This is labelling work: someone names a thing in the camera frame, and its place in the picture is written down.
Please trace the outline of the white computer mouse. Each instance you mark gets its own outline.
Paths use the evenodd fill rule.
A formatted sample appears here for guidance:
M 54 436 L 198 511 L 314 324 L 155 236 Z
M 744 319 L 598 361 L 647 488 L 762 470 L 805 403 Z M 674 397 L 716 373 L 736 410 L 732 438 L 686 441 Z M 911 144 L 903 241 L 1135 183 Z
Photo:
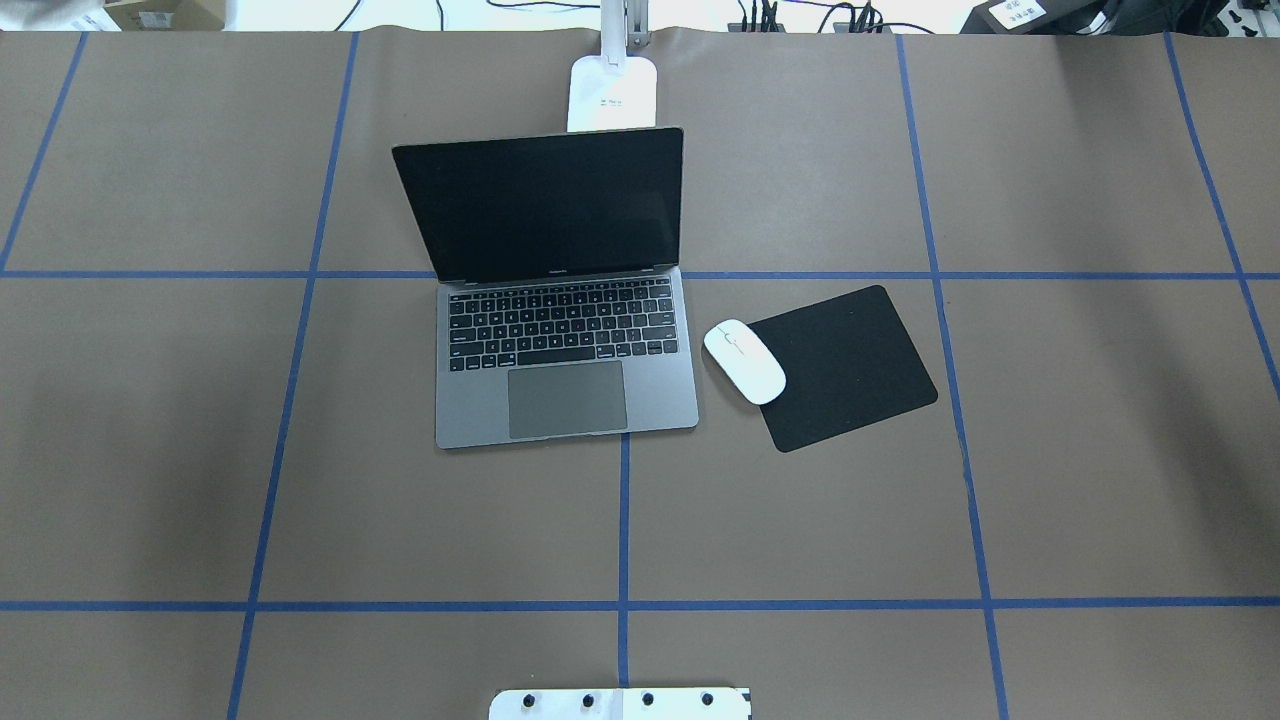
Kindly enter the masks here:
M 705 351 L 746 401 L 764 406 L 786 389 L 787 377 L 760 336 L 739 319 L 714 324 L 704 336 Z

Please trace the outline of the grey laptop computer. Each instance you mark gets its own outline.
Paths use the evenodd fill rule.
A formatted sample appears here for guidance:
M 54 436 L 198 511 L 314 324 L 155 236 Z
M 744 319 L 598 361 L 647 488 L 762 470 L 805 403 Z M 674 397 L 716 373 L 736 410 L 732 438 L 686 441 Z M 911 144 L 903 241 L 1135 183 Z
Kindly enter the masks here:
M 392 149 L 436 278 L 435 442 L 694 428 L 678 127 Z

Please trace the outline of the black mouse pad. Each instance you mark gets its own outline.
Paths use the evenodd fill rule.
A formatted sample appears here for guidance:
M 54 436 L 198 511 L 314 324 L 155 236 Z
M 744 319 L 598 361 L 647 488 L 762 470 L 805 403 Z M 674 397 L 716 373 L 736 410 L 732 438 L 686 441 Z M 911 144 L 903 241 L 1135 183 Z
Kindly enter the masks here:
M 886 287 L 750 324 L 785 373 L 762 405 L 776 450 L 805 448 L 936 404 L 940 392 Z

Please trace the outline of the brown cardboard box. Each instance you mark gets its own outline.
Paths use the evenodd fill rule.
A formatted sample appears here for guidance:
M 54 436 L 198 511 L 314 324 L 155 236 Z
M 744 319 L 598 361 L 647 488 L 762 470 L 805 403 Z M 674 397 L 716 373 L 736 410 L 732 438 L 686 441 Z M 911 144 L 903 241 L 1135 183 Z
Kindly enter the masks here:
M 122 31 L 223 31 L 225 1 L 105 1 Z

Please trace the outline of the white desk lamp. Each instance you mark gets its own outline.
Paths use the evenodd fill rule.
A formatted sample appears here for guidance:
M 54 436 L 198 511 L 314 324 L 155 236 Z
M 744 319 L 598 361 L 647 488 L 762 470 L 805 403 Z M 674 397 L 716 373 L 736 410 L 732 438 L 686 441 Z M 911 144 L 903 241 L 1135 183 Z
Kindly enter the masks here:
M 657 126 L 657 67 L 635 55 L 650 41 L 649 1 L 602 1 L 600 49 L 570 72 L 566 129 L 645 129 Z

